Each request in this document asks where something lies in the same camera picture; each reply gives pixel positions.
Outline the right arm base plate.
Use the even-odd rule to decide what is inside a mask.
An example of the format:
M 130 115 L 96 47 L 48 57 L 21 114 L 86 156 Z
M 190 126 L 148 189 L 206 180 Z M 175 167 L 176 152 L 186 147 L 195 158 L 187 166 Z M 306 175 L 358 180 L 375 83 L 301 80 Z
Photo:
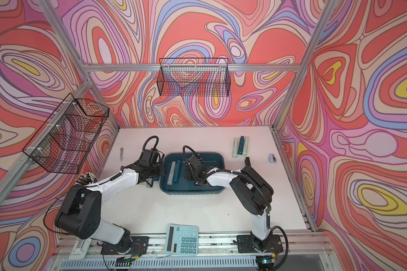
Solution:
M 280 254 L 284 251 L 279 235 L 270 234 L 260 240 L 252 234 L 238 235 L 235 240 L 239 253 L 272 253 Z

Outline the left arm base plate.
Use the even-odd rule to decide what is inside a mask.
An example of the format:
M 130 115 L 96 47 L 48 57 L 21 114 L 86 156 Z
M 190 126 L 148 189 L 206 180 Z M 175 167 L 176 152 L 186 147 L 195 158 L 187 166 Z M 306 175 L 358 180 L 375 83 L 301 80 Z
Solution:
M 118 245 L 103 243 L 101 255 L 132 255 L 142 256 L 147 253 L 149 236 L 133 236 L 131 237 L 131 245 L 127 250 L 122 250 Z

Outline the grey pruning pliers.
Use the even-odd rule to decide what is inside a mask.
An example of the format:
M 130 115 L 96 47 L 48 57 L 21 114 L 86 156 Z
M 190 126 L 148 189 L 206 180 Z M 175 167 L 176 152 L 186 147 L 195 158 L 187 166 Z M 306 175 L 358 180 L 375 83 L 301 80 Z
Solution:
M 168 178 L 167 178 L 167 183 L 166 183 L 166 184 L 167 184 L 168 186 L 173 185 L 173 179 L 174 179 L 174 174 L 175 174 L 175 168 L 176 168 L 176 162 L 173 161 L 172 164 L 171 164 L 171 168 L 170 168 L 169 174 L 168 174 Z

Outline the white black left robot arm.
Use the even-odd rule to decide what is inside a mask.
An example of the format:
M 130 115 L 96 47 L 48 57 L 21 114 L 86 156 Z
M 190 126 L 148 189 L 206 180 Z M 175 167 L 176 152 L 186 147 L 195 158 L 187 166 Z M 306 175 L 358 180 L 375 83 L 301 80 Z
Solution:
M 137 161 L 122 166 L 116 175 L 87 185 L 74 185 L 55 217 L 54 225 L 80 239 L 94 239 L 115 246 L 120 254 L 132 247 L 130 231 L 105 221 L 102 206 L 123 190 L 164 174 L 165 155 L 155 148 L 143 150 Z

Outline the teal pruning pliers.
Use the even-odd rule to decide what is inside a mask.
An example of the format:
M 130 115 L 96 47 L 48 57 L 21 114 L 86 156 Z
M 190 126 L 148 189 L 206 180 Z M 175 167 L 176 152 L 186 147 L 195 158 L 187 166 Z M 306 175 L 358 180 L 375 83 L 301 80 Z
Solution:
M 174 176 L 173 176 L 173 183 L 174 184 L 177 184 L 179 182 L 179 177 L 180 177 L 181 170 L 182 170 L 182 161 L 179 159 L 175 163 Z

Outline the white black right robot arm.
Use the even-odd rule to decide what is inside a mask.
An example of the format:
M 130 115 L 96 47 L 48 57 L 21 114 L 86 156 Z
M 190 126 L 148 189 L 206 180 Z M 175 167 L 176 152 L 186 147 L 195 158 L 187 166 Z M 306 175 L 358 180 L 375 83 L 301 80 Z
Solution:
M 270 212 L 273 188 L 250 165 L 238 171 L 207 167 L 199 155 L 185 159 L 185 179 L 197 186 L 220 186 L 231 188 L 242 206 L 250 213 L 251 244 L 246 248 L 263 252 L 270 242 Z

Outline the teal plastic storage box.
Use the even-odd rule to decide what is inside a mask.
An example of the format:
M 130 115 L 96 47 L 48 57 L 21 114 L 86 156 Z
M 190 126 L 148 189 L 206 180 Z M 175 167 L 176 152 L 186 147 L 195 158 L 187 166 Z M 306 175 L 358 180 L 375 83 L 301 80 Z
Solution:
M 217 152 L 199 152 L 198 153 L 202 162 L 206 167 L 217 167 L 220 169 L 225 168 L 225 161 L 221 154 Z M 179 182 L 177 184 L 168 186 L 167 178 L 173 161 L 182 161 L 182 170 L 179 177 Z M 219 194 L 225 188 L 222 186 L 200 186 L 195 185 L 193 181 L 187 181 L 184 179 L 185 173 L 185 160 L 182 152 L 176 152 L 168 154 L 165 159 L 165 175 L 159 178 L 160 189 L 169 195 L 198 195 L 198 194 Z

